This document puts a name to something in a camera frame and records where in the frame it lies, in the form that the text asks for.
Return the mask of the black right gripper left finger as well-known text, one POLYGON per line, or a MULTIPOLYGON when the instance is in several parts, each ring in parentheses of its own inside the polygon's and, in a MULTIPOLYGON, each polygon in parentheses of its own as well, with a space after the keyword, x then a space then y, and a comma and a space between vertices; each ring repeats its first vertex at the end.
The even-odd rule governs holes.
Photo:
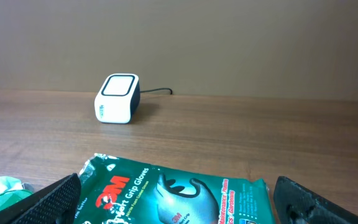
POLYGON ((73 224, 81 194, 73 173, 0 211, 0 224, 73 224))

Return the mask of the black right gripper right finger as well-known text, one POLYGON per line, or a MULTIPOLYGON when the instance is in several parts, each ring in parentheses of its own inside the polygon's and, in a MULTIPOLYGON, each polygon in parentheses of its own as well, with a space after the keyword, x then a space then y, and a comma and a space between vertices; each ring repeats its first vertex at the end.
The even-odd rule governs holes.
POLYGON ((358 224, 358 216, 285 176, 278 177, 273 202, 281 223, 358 224))

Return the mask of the green 3M gloves packet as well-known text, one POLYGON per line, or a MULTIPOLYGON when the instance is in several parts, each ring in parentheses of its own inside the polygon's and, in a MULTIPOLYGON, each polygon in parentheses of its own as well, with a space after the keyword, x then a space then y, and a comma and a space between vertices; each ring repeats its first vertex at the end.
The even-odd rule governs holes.
POLYGON ((262 180, 204 175, 95 154, 79 174, 75 223, 274 224, 262 180))

